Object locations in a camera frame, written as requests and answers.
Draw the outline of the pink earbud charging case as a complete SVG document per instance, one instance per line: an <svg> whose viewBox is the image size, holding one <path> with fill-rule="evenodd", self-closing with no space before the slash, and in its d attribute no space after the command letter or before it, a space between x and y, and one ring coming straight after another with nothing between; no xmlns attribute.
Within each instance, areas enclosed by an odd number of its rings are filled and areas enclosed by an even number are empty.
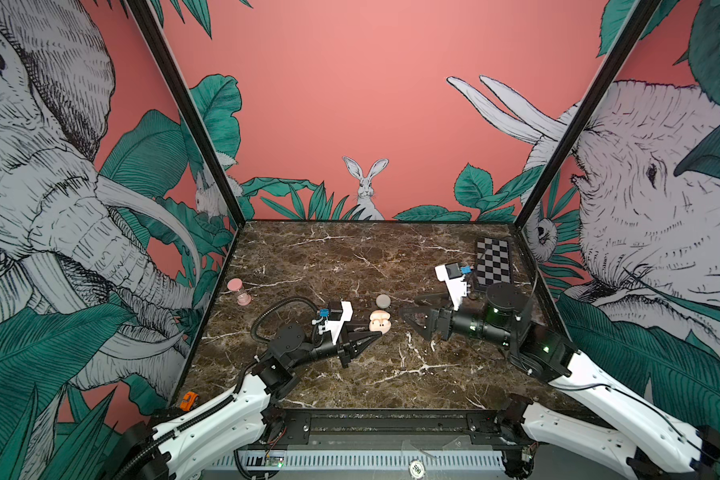
<svg viewBox="0 0 720 480"><path fill-rule="evenodd" d="M391 315L384 310L375 310L370 314L369 330L386 334L391 329Z"/></svg>

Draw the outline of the white round earbud case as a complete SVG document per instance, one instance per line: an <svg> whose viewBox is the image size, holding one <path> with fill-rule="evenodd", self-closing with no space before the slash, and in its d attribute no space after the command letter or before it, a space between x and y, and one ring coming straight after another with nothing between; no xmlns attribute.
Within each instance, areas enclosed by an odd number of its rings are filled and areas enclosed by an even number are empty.
<svg viewBox="0 0 720 480"><path fill-rule="evenodd" d="M376 297L376 305L380 309L386 309L391 305L391 298L386 294L380 294Z"/></svg>

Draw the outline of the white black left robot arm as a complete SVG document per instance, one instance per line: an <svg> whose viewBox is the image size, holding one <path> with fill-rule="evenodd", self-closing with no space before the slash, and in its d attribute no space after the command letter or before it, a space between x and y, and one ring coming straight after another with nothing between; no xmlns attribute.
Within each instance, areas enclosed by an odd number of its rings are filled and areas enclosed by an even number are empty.
<svg viewBox="0 0 720 480"><path fill-rule="evenodd" d="M277 428L284 416L277 403L298 384L296 368L331 357L346 367L382 336L368 324L346 322L337 337L328 332L312 343L301 326L283 326L230 390L174 419L128 429L97 477L197 479L223 455Z"/></svg>

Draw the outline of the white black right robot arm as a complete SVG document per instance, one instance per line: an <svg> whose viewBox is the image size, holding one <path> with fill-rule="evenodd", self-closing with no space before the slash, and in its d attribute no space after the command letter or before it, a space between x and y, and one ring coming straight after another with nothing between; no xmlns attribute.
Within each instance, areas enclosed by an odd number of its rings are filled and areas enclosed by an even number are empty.
<svg viewBox="0 0 720 480"><path fill-rule="evenodd" d="M499 347L527 376L560 391L605 421L591 424L513 394L494 419L503 441L546 443L594 461L627 479L714 479L720 433L658 409L599 367L567 337L531 318L531 300L495 283L479 309L451 304L402 308L400 317L425 340L462 335Z"/></svg>

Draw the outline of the folded black white chessboard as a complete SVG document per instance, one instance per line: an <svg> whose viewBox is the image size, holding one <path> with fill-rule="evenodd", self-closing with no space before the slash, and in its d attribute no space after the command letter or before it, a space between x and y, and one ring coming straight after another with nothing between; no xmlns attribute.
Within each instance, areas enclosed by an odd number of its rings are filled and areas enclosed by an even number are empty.
<svg viewBox="0 0 720 480"><path fill-rule="evenodd" d="M510 244L504 239L484 237L476 242L473 286L484 292L495 283L513 283Z"/></svg>

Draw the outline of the pink sand hourglass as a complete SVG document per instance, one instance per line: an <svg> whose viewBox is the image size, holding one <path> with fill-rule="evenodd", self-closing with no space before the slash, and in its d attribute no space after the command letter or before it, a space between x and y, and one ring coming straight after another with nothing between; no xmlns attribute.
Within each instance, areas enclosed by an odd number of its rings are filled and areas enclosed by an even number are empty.
<svg viewBox="0 0 720 480"><path fill-rule="evenodd" d="M240 278L233 278L227 282L228 292L232 294L238 305L247 306L251 303L252 297L245 289Z"/></svg>

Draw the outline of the orange clip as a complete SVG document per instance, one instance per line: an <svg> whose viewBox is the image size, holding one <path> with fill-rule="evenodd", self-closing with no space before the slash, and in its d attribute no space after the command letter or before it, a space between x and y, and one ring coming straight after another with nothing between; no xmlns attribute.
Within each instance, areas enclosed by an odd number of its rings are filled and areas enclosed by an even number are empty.
<svg viewBox="0 0 720 480"><path fill-rule="evenodd" d="M178 408L184 412L189 412L195 408L199 399L199 395L194 391L188 391L181 399Z"/></svg>

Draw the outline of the black front mounting rail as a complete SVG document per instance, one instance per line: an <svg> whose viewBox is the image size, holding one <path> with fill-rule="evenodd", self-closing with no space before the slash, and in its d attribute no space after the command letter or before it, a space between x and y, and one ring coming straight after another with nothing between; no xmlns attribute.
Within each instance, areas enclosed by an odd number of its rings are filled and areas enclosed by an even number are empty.
<svg viewBox="0 0 720 480"><path fill-rule="evenodd" d="M501 410L421 409L282 409L284 416L276 429L267 431L253 444L301 445L322 434L349 435L445 435L466 434L477 445L520 448L547 443L562 445L577 437L589 441L597 432L611 428L595 423L592 415L572 418L552 412L534 424L534 412L542 405L525 399Z"/></svg>

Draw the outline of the black right corner frame post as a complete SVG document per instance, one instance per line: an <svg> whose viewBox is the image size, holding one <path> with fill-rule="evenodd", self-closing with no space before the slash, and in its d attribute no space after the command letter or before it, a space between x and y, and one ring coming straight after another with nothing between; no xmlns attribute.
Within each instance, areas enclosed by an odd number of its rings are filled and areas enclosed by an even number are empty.
<svg viewBox="0 0 720 480"><path fill-rule="evenodd" d="M515 218L514 227L522 229L534 214L535 207L542 197L556 173L571 154L575 142L583 132L587 122L597 111L601 101L606 95L610 85L623 67L640 36L659 8L660 0L640 0L630 9L610 51L598 70L591 86L582 99L578 110L559 140L550 160L542 171L528 200Z"/></svg>

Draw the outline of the black corner frame post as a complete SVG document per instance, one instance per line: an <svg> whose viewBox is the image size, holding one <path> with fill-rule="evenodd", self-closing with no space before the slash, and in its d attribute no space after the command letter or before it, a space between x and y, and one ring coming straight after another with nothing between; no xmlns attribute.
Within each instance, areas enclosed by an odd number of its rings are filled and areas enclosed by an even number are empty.
<svg viewBox="0 0 720 480"><path fill-rule="evenodd" d="M606 95L610 85L623 67L640 36L659 8L660 0L640 0L630 9L610 51L598 70L591 86L582 99L578 110L559 140L550 160L542 171L528 200L515 218L514 227L522 229L534 214L535 207L542 197L556 173L571 154L575 142L583 132L587 122L597 111L601 101Z"/></svg>
<svg viewBox="0 0 720 480"><path fill-rule="evenodd" d="M162 28L158 24L151 3L143 0L128 0L126 4L160 70L163 80L170 90L171 96L177 104L190 136L197 145L205 165L209 168L211 176L220 190L235 226L237 228L244 227L246 220L243 212L229 186L228 176L219 163L211 138L196 108L190 90L183 79L175 57L162 33Z"/></svg>

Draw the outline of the black left corner frame post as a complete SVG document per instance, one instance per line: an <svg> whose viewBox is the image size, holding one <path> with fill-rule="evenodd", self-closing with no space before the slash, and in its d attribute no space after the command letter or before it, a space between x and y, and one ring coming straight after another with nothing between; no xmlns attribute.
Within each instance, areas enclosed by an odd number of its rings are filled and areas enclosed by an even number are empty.
<svg viewBox="0 0 720 480"><path fill-rule="evenodd" d="M244 227L246 220L243 212L229 186L228 176L219 163L211 138L196 108L190 90L183 79L175 57L162 33L162 28L158 24L151 3L143 0L128 0L126 4L160 70L163 80L170 90L171 96L177 104L190 136L197 145L205 165L209 168L211 176L220 190L235 226L237 228Z"/></svg>

